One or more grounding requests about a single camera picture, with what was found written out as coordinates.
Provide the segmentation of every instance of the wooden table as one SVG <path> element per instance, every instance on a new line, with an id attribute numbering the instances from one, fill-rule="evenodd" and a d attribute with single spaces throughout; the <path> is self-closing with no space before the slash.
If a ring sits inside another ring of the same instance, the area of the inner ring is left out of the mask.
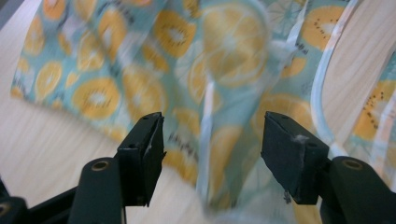
<path id="1" fill-rule="evenodd" d="M 11 99 L 10 84 L 40 0 L 25 0 L 0 31 L 0 174 L 29 206 L 78 183 L 81 168 L 118 144 L 74 116 Z M 342 143 L 396 42 L 396 1 L 362 0 L 332 56 L 323 93 L 329 125 Z M 194 189 L 164 168 L 150 208 L 127 209 L 129 223 L 208 223 Z"/>

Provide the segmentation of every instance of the patterned fabric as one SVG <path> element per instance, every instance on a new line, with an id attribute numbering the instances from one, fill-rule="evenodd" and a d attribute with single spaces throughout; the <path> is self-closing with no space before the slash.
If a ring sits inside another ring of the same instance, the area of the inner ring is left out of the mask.
<path id="1" fill-rule="evenodd" d="M 260 158 L 263 116 L 284 113 L 316 131 L 312 82 L 352 2 L 44 0 L 11 93 L 117 141 L 162 111 L 164 163 L 217 221 L 316 223 L 315 208 L 284 202 Z"/>

